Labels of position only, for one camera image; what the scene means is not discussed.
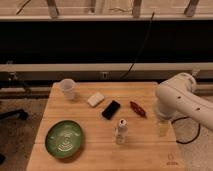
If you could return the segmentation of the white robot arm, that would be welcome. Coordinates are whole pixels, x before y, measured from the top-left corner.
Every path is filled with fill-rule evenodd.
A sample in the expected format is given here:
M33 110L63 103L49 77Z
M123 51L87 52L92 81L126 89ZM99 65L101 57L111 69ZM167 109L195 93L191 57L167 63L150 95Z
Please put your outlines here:
M168 121L175 112L180 112L213 131L213 103L194 94L196 85L195 78L188 73L161 82L155 90L157 118Z

